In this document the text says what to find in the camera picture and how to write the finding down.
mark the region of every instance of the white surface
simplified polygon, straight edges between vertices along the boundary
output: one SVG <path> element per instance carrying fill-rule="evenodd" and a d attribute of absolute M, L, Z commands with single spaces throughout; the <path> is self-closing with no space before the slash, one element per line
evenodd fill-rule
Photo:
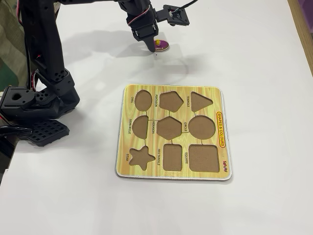
<path fill-rule="evenodd" d="M 69 136 L 44 148 L 18 144 L 0 188 L 1 234 L 312 234 L 313 78 L 287 1 L 201 0 L 187 13 L 189 27 L 158 24 L 171 49 L 150 55 L 117 3 L 61 7 L 81 102 L 61 118 Z M 221 88 L 232 179 L 118 178 L 130 83 Z"/>

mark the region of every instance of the brown cardboard backing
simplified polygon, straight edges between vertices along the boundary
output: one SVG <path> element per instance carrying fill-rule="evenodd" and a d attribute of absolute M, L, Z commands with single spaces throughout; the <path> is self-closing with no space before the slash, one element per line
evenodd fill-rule
<path fill-rule="evenodd" d="M 166 117 L 157 122 L 156 133 L 170 141 L 181 135 L 181 122 L 173 117 Z"/>
<path fill-rule="evenodd" d="M 130 154 L 132 155 L 132 159 L 129 162 L 129 165 L 139 165 L 142 170 L 147 169 L 148 162 L 154 161 L 156 158 L 149 154 L 149 148 L 147 146 L 143 146 L 142 149 L 130 149 Z"/>
<path fill-rule="evenodd" d="M 219 156 L 214 145 L 192 144 L 189 146 L 189 167 L 197 172 L 219 172 Z"/>
<path fill-rule="evenodd" d="M 148 116 L 140 116 L 133 122 L 133 133 L 144 140 L 147 138 L 148 119 Z"/>
<path fill-rule="evenodd" d="M 207 116 L 195 116 L 189 122 L 189 132 L 199 140 L 207 140 L 215 134 L 215 124 Z"/>
<path fill-rule="evenodd" d="M 139 111 L 147 111 L 152 104 L 152 96 L 148 91 L 141 90 L 135 97 L 135 106 Z"/>
<path fill-rule="evenodd" d="M 166 144 L 163 148 L 163 169 L 181 171 L 182 147 L 179 144 Z"/>
<path fill-rule="evenodd" d="M 191 111 L 197 112 L 209 105 L 212 105 L 213 101 L 203 95 L 195 92 L 191 92 Z"/>
<path fill-rule="evenodd" d="M 170 112 L 177 112 L 184 101 L 177 94 L 177 92 L 167 92 L 160 94 L 160 108 L 166 109 Z"/>

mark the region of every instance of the robotic arm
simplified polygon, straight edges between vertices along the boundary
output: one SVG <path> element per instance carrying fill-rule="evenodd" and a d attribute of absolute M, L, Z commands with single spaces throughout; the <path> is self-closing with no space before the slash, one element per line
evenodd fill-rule
<path fill-rule="evenodd" d="M 57 0 L 62 4 L 92 3 L 108 0 Z M 184 7 L 165 5 L 153 9 L 150 0 L 113 0 L 127 12 L 126 22 L 134 38 L 155 51 L 157 22 L 167 20 L 172 26 L 189 25 Z M 57 119 L 74 109 L 80 98 L 70 72 L 64 67 L 62 45 L 55 14 L 55 0 L 20 0 L 22 24 L 30 60 L 37 66 L 37 77 L 46 85 L 40 92 L 25 87 L 7 87 L 0 100 L 0 114 L 18 124 Z"/>

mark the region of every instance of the wooden edge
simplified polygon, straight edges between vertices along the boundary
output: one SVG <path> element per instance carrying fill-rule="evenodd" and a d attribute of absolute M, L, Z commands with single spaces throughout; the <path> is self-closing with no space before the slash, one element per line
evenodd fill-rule
<path fill-rule="evenodd" d="M 313 39 L 298 0 L 288 0 L 295 27 L 313 75 Z"/>

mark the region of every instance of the shape puzzle board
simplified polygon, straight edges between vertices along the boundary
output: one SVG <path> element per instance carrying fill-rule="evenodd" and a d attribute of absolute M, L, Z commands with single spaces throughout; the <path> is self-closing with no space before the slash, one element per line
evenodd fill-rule
<path fill-rule="evenodd" d="M 228 180 L 231 166 L 221 91 L 128 85 L 116 173 L 131 178 Z"/>

